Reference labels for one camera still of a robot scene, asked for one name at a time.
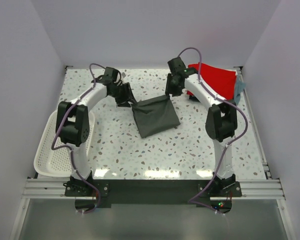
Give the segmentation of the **grey t shirt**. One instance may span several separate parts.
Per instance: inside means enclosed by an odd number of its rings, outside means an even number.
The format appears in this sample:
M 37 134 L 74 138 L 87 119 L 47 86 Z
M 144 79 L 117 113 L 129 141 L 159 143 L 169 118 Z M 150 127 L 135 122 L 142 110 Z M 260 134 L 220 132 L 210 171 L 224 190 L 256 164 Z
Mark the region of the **grey t shirt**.
M 168 95 L 161 95 L 131 105 L 141 138 L 167 131 L 180 125 L 180 120 Z

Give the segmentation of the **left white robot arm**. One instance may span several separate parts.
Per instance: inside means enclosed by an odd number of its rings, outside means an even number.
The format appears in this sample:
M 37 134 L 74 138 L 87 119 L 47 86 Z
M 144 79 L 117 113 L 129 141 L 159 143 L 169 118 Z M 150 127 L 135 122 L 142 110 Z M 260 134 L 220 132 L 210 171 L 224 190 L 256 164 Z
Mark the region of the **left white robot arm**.
M 57 107 L 55 137 L 52 150 L 67 148 L 72 168 L 71 177 L 79 180 L 76 191 L 82 196 L 89 196 L 94 190 L 94 184 L 89 181 L 92 171 L 88 164 L 86 141 L 90 135 L 89 112 L 106 97 L 114 98 L 118 107 L 131 107 L 137 101 L 133 96 L 131 86 L 124 82 L 121 72 L 113 67 L 104 67 L 104 72 L 96 77 L 90 64 L 92 76 L 90 87 L 80 96 L 71 101 L 61 101 Z

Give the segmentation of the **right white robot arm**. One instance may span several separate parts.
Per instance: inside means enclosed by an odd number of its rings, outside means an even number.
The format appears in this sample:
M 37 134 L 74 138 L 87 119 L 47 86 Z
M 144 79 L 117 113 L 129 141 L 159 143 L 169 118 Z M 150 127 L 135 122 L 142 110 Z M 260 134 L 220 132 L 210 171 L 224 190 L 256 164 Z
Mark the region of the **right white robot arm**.
M 165 94 L 178 97 L 186 89 L 207 109 L 205 130 L 213 140 L 215 154 L 215 182 L 212 189 L 217 196 L 223 197 L 236 181 L 230 147 L 238 128 L 235 102 L 232 101 L 232 105 L 224 103 L 226 99 L 217 94 L 195 68 L 187 68 L 180 57 L 169 60 L 167 64 L 170 73 L 167 75 Z

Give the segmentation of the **folded red t shirt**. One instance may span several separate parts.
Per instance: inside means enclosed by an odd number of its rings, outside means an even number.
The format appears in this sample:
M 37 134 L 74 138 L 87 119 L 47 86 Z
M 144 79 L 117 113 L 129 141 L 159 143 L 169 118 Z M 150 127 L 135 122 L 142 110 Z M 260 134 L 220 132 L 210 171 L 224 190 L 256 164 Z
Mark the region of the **folded red t shirt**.
M 227 100 L 235 96 L 236 73 L 217 67 L 201 64 L 201 78 L 218 94 Z

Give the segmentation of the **folded light blue t shirt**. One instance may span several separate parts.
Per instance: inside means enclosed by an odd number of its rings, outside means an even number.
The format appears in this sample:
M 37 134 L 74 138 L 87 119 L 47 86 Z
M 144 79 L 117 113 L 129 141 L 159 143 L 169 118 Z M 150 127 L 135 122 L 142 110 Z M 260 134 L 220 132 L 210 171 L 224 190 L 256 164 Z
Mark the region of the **folded light blue t shirt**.
M 236 78 L 235 85 L 234 85 L 234 95 L 233 99 L 236 105 L 239 105 L 241 100 L 241 93 L 245 90 L 246 83 L 241 81 L 239 77 Z

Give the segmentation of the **white plastic basket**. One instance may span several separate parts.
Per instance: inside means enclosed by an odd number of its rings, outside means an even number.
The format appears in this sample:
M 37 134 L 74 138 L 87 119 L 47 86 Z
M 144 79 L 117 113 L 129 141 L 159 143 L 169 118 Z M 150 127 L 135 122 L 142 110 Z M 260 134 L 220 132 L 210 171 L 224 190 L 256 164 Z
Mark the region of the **white plastic basket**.
M 41 136 L 33 166 L 35 171 L 46 177 L 68 178 L 72 173 L 70 155 L 66 148 L 52 150 L 55 137 L 57 111 L 49 116 Z

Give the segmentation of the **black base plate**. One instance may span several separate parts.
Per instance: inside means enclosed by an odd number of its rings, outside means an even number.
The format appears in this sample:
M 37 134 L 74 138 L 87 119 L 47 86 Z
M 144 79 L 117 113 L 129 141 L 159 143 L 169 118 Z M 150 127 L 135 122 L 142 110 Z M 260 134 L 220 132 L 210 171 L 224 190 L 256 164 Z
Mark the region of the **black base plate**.
M 115 204 L 184 205 L 208 183 L 208 180 L 93 179 L 90 186 L 71 178 L 63 186 L 66 197 L 96 197 L 99 208 L 110 208 Z

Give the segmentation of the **aluminium frame rail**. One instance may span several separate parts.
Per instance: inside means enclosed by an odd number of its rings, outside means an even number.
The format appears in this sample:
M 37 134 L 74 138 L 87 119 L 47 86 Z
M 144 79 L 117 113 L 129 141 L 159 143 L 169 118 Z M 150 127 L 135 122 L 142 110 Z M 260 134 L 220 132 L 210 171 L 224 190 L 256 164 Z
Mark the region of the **aluminium frame rail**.
M 236 154 L 249 121 L 199 69 L 69 69 L 48 118 L 27 199 L 113 204 L 195 204 L 282 200 L 279 180 L 238 179 Z

